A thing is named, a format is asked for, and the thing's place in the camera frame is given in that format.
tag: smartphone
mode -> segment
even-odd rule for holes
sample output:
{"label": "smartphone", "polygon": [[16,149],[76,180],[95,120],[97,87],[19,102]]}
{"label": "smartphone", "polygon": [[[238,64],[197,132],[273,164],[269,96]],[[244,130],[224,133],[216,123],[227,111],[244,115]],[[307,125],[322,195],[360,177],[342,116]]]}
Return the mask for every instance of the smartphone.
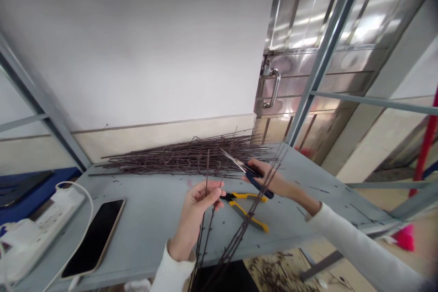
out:
{"label": "smartphone", "polygon": [[124,199],[110,201],[100,206],[81,246],[68,262],[61,278],[89,274],[100,266],[124,206]]}

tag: person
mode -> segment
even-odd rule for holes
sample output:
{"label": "person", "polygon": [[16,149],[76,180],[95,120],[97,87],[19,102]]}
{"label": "person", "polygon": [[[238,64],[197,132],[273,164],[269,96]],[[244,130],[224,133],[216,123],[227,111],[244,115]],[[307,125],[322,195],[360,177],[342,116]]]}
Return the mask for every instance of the person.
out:
{"label": "person", "polygon": [[[264,176],[271,168],[268,163],[257,159],[251,159],[248,164]],[[242,179],[249,183],[245,176]],[[263,178],[257,178],[257,181],[259,184],[265,182]],[[177,232],[166,242],[151,292],[183,289],[195,265],[193,248],[198,240],[203,214],[211,206],[216,211],[224,207],[219,199],[226,194],[223,187],[223,182],[209,181],[207,196],[205,182],[188,191]],[[301,205],[308,212],[306,220],[309,225],[337,248],[377,291],[435,291],[432,282],[337,215],[328,205],[310,197],[298,185],[286,181],[279,172],[274,175],[269,190]]]}

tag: table surface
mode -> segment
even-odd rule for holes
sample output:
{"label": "table surface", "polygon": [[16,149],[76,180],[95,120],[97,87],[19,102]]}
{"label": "table surface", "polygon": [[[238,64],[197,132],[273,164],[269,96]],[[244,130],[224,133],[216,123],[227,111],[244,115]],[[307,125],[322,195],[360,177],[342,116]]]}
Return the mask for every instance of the table surface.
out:
{"label": "table surface", "polygon": [[[298,182],[308,194],[325,202],[336,213],[358,225],[360,230],[370,233],[398,223],[296,150],[286,146],[285,151],[287,154],[279,172],[288,180]],[[96,172],[102,172],[102,169],[93,166],[77,180],[94,199],[94,214],[102,203],[111,200],[124,198],[126,204],[101,266],[80,281],[78,291],[153,277],[165,242],[177,228],[185,193],[204,179],[202,176],[179,175],[88,176]],[[238,179],[224,179],[224,182],[228,192],[257,192],[252,185]],[[246,210],[251,202],[239,200]],[[80,241],[89,212],[90,204],[86,201],[33,271],[16,285],[16,290],[42,290],[47,285]],[[233,259],[288,250],[322,238],[305,222],[305,213],[287,198],[275,196],[260,203],[255,218],[267,224],[270,232],[266,234],[250,225]],[[207,223],[210,215],[211,211],[207,211]],[[227,204],[214,215],[204,258],[206,266],[217,262],[241,222],[242,218]],[[58,280],[51,290],[65,291],[69,283]]]}

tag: phone screen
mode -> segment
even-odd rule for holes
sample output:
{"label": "phone screen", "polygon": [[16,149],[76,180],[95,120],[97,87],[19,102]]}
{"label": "phone screen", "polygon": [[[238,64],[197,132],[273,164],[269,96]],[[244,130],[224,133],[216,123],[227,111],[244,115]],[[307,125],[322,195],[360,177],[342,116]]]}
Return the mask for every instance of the phone screen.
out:
{"label": "phone screen", "polygon": [[104,203],[100,206],[81,246],[68,262],[61,274],[61,278],[85,273],[97,266],[120,209],[123,206],[123,202],[124,200],[117,200]]}

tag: white long-sleeve shirt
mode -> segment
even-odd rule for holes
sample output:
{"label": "white long-sleeve shirt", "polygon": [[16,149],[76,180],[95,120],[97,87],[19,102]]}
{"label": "white long-sleeve shirt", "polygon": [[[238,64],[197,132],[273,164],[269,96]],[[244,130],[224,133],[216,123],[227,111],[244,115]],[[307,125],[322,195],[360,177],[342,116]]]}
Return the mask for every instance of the white long-sleeve shirt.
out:
{"label": "white long-sleeve shirt", "polygon": [[[320,211],[306,219],[378,292],[434,291],[435,286],[430,281],[337,215],[326,204],[322,203]],[[169,242],[164,248],[151,292],[181,291],[195,266],[193,251],[189,261],[173,260],[167,251]]]}

